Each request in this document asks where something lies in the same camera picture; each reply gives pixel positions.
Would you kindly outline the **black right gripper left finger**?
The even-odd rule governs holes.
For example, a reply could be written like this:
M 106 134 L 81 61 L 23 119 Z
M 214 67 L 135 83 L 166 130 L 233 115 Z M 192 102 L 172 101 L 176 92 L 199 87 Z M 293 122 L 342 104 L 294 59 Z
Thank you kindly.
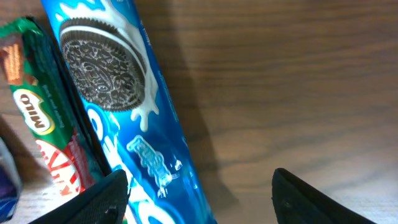
M 122 169 L 30 224 L 122 224 L 128 201 Z

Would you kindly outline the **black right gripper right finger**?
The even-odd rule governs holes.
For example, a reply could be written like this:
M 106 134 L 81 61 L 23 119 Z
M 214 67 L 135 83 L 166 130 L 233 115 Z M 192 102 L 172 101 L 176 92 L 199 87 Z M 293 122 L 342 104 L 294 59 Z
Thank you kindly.
M 272 203 L 278 224 L 374 224 L 284 168 L 272 176 Z

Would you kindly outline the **blue Oreo cookie pack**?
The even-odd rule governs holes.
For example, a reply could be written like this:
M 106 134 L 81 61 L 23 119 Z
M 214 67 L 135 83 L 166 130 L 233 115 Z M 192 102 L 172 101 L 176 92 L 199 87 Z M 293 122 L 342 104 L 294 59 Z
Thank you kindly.
M 42 5 L 103 154 L 127 175 L 127 222 L 214 223 L 134 2 Z

